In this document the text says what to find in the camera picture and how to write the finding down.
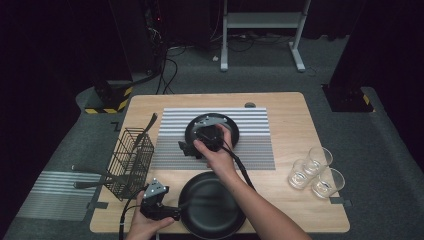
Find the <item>wooden table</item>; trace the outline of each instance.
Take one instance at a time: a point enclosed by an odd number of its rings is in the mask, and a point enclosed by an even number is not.
[[[249,176],[258,193],[290,216],[306,232],[347,232],[350,224],[341,204],[331,204],[328,199],[319,199],[310,188],[303,191],[295,190],[287,181],[293,162],[305,158],[312,146],[321,145],[301,93],[134,96],[129,104],[121,134],[125,127],[144,128],[152,113],[156,112],[159,116],[158,120],[149,131],[152,142],[155,144],[164,108],[244,107],[247,102],[253,102],[257,107],[267,109],[275,158],[276,170],[249,171]],[[183,186],[201,172],[203,171],[150,169],[146,181],[150,183],[155,177],[162,184],[170,186],[170,192],[165,195],[163,204],[177,206]],[[102,188],[98,201],[107,202],[108,207],[107,209],[95,209],[90,229],[98,233],[118,232],[119,219],[125,201],[120,202],[106,187]],[[125,231],[129,230],[132,214],[132,210],[126,214]],[[188,231],[181,222],[176,222],[170,227],[162,229],[160,233],[188,233]],[[239,233],[254,233],[249,221],[245,222]]]

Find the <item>wire fry basket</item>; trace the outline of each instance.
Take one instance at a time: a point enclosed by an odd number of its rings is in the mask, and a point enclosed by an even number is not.
[[[117,147],[112,155],[109,173],[125,179],[125,183],[112,181],[107,177],[105,186],[120,200],[137,196],[134,193],[144,187],[150,162],[154,153],[154,146],[149,134],[145,134],[137,146],[134,146],[137,136],[143,133],[143,128],[126,128],[122,137],[118,139]]]

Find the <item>basket handle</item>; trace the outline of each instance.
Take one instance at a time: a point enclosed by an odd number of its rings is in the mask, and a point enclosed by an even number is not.
[[[110,184],[114,182],[115,180],[107,180],[107,181],[99,181],[99,182],[74,182],[74,188],[76,189],[91,188],[91,187],[97,187],[97,186]]]
[[[152,118],[150,119],[150,122],[147,125],[147,127],[144,129],[144,131],[142,133],[138,134],[138,136],[137,136],[137,138],[134,142],[134,146],[133,146],[132,151],[134,151],[134,149],[138,146],[138,144],[140,144],[141,140],[144,138],[146,133],[150,130],[150,128],[153,126],[153,124],[155,124],[156,119],[158,119],[158,114],[153,113]]]
[[[95,168],[90,168],[90,167],[85,167],[85,166],[75,165],[75,164],[72,165],[71,169],[72,169],[72,171],[99,174],[99,175],[102,175],[102,176],[105,176],[105,177],[112,178],[112,180],[114,182],[118,182],[120,184],[127,184],[127,181],[125,180],[125,178],[123,178],[121,176],[116,176],[116,175],[110,174],[106,170],[100,170],[100,169],[95,169]]]

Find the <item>human hand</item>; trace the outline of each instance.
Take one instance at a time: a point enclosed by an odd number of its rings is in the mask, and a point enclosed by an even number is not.
[[[222,131],[224,135],[224,141],[228,144],[227,146],[224,143],[223,147],[229,147],[230,149],[228,150],[232,151],[233,146],[231,143],[230,130],[221,124],[217,124],[215,126]],[[205,156],[205,158],[208,160],[207,166],[212,168],[212,170],[221,180],[226,180],[229,177],[238,176],[234,167],[233,158],[230,156],[230,154],[228,154],[228,152],[222,148],[217,152],[213,152],[209,150],[202,141],[197,139],[193,141],[193,145],[201,154],[203,154],[203,156]]]
[[[143,200],[144,191],[137,195],[137,206],[141,205]],[[131,222],[130,231],[127,234],[127,240],[149,240],[159,229],[167,227],[174,223],[171,217],[164,218],[159,221],[146,218],[141,212],[140,208],[135,208],[134,215]]]

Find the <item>yellow and black tape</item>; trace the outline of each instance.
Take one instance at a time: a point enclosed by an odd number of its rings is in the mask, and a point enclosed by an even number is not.
[[[132,87],[123,91],[121,96],[118,95],[118,99],[115,102],[108,104],[107,106],[96,106],[96,107],[85,107],[85,112],[89,114],[97,113],[120,113],[125,109],[125,106],[128,103],[128,99],[132,92]]]

